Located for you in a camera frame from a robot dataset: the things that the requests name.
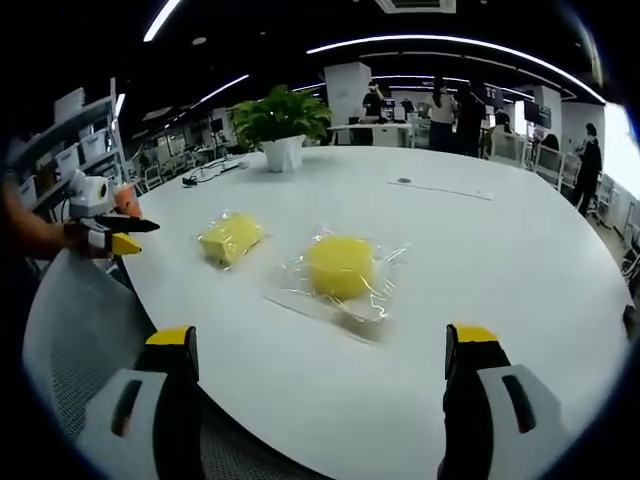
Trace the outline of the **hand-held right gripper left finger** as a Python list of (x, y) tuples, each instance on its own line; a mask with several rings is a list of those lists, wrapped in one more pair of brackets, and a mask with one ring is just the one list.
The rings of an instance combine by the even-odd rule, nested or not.
[(196, 328), (159, 330), (86, 407), (76, 446), (106, 479), (202, 479)]

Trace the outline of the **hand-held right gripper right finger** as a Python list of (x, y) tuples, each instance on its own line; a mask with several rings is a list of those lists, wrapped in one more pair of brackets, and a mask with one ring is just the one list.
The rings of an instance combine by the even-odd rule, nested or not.
[(538, 479), (569, 441), (561, 403), (485, 327), (446, 327), (439, 479)]

